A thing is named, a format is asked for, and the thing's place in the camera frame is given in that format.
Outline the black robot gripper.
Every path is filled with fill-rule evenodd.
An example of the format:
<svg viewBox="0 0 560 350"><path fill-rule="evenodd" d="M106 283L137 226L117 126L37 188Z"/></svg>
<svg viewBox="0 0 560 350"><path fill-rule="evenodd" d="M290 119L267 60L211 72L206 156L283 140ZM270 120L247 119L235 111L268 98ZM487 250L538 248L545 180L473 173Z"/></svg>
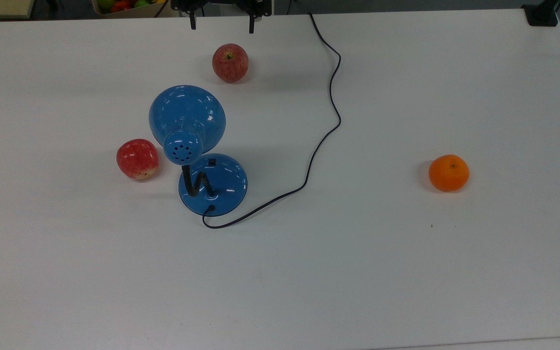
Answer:
<svg viewBox="0 0 560 350"><path fill-rule="evenodd" d="M191 29L196 30L196 15L202 15L203 8L218 8L236 11L237 14L249 16L248 32L254 34L256 18L269 17L273 14L271 0L171 0L170 8L184 16L190 16Z"/></svg>

